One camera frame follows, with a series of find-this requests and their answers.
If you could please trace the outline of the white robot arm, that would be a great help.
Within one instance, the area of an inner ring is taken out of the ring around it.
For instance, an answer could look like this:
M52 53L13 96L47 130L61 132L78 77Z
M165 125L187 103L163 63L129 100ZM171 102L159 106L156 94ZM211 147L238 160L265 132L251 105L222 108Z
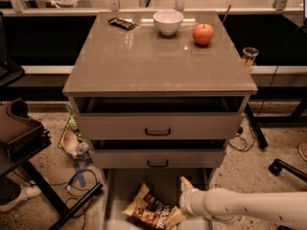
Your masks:
M232 223L243 216L307 230L307 193L236 193L224 188L202 191L180 177L179 209L187 217Z

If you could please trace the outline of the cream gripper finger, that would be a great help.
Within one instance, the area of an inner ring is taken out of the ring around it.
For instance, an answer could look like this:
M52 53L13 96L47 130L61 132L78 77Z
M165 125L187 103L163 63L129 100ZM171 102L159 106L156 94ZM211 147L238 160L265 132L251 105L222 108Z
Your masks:
M177 206L175 206L172 209L170 215L165 218L164 225L166 228L173 228L185 220L186 216L184 213Z
M180 178L180 189L184 192L188 189L193 189L193 185L192 183L187 179L185 178L184 176L181 176Z

